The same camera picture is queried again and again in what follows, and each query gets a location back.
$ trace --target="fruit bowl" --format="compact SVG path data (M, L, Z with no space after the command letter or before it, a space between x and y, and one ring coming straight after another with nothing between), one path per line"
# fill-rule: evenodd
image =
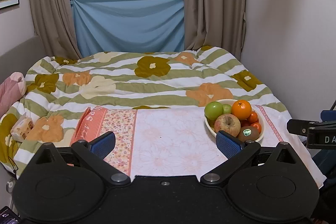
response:
M228 104L228 105L231 105L231 106L234 104L235 101L236 101L236 100L231 100L231 99L218 100L218 102L220 102L222 105L224 105L224 104ZM251 107L252 107L252 111L255 111L254 105L251 105ZM259 118L259 123L260 123L260 125L261 125L261 133L259 134L259 138L256 140L256 142L260 142L261 139L264 137L264 125L265 125L265 123L266 123L265 118L264 118L263 116L258 115L258 118ZM206 116L204 116L204 121L205 121L205 124L206 124L206 126L207 126L209 132L210 132L212 135L214 135L214 137L216 137L217 134L216 134L216 132L211 128L211 126L209 125L209 122L208 122L208 119L207 119Z

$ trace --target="green fruit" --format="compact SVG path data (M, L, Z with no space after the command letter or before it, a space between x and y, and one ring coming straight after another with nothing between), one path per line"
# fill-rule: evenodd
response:
M204 109L204 114L209 120L216 120L223 114L222 104L220 102L211 102L207 104Z
M228 104L223 105L223 114L231 114L231 106Z

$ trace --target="gray headboard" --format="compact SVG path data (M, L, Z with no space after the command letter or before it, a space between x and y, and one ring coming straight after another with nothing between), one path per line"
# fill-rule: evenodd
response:
M27 71L46 56L39 36L32 37L0 56L0 84L13 72Z

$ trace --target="phone screen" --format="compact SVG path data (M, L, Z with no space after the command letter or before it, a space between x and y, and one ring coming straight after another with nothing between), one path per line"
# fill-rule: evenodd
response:
M9 207L0 210L0 224L17 224L20 218Z

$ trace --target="pink pillow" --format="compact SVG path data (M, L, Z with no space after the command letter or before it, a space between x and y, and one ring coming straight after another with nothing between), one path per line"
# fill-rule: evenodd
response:
M14 72L0 85L0 118L26 93L26 81L22 73Z

